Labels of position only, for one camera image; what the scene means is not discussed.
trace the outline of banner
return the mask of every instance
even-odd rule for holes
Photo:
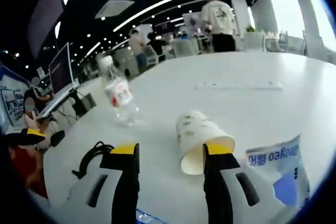
[[[24,93],[28,81],[0,65],[0,126],[4,134],[9,126],[20,126],[24,107]]]

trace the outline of white paper cup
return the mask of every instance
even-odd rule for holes
[[[203,174],[203,144],[235,148],[234,139],[199,111],[181,115],[176,124],[181,150],[181,170],[190,175]]]

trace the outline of window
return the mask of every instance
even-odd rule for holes
[[[256,29],[256,25],[254,23],[254,18],[253,18],[253,15],[252,15],[251,7],[247,8],[247,12],[248,12],[248,16],[250,17],[251,27],[253,27],[254,29]]]
[[[279,32],[303,38],[304,23],[298,0],[271,0]]]
[[[336,51],[336,38],[332,26],[330,24],[330,19],[328,18],[327,12],[330,14],[330,18],[332,18],[331,12],[324,0],[311,0],[311,4],[313,6],[317,25],[319,27],[319,34],[323,40],[323,44],[325,47]]]

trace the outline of monitor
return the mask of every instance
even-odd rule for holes
[[[73,83],[71,71],[69,43],[57,53],[56,57],[49,65],[49,75],[53,93],[56,94],[65,86]]]

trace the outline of white table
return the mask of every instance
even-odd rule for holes
[[[279,81],[282,91],[196,91],[198,82]],[[113,108],[99,91],[98,106],[82,117],[56,148],[45,154],[44,172],[52,206],[62,204],[77,181],[71,173],[95,142],[140,143],[138,208],[167,223],[207,223],[203,176],[180,171],[177,117],[198,109],[245,150],[292,139],[301,133],[302,158],[314,192],[336,147],[336,66],[278,53],[230,52],[168,60],[131,82],[142,121],[116,127]],[[89,170],[99,165],[99,157]]]

